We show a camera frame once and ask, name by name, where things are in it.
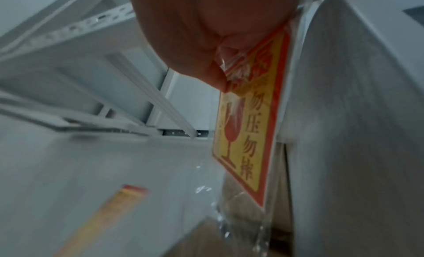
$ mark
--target yellow sticker on floor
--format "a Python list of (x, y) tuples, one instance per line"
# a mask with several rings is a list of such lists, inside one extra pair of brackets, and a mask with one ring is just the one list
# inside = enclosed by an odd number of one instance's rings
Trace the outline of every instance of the yellow sticker on floor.
[(65, 245), (55, 257), (79, 256), (91, 246), (102, 233), (112, 227), (125, 213), (133, 209), (148, 194), (148, 190), (131, 185), (124, 185), (94, 214)]
[(285, 28), (274, 31), (226, 71), (220, 95), (213, 156), (261, 207), (289, 44)]

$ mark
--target blurred yellow label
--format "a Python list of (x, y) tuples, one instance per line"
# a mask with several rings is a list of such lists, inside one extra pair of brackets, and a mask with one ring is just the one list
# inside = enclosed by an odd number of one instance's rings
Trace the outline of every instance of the blurred yellow label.
[(276, 30), (226, 75), (213, 142), (214, 157), (263, 206), (290, 36)]
[(133, 209), (148, 194), (144, 188), (124, 185), (94, 214), (65, 245), (55, 257), (79, 256), (91, 246), (102, 233), (113, 226), (125, 213)]

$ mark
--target plastic bag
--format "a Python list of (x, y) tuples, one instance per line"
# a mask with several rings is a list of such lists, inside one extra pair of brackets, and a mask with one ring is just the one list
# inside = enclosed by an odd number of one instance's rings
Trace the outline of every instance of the plastic bag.
[[(196, 207), (206, 220), (166, 256), (267, 256), (279, 178), (285, 173), (284, 148), (276, 135), (311, 1), (302, 0), (303, 8), (248, 53), (223, 62), (230, 91), (221, 93), (210, 128), (214, 160), (208, 151), (205, 162), (195, 164), (184, 216), (189, 220)], [(211, 186), (211, 178), (218, 186)], [(191, 204), (193, 192), (204, 194), (209, 206)]]

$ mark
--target hand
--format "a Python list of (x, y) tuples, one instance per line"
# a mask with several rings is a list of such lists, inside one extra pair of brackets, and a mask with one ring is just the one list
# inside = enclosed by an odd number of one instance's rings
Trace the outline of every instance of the hand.
[(299, 0), (131, 2), (147, 40), (170, 68), (225, 92), (222, 59), (259, 42), (296, 9)]

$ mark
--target clear plastic packaging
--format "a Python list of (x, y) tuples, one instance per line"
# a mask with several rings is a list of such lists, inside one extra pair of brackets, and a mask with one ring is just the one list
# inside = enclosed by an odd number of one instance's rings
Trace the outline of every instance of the clear plastic packaging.
[[(278, 183), (285, 173), (284, 148), (276, 137), (311, 1), (302, 0), (302, 8), (248, 53), (223, 62), (230, 90), (221, 93), (209, 132), (214, 159), (208, 151), (204, 163), (194, 164), (183, 220), (194, 207), (207, 219), (166, 256), (267, 256)], [(214, 186), (211, 178), (216, 178)], [(193, 192), (203, 194), (208, 206), (191, 204)]]

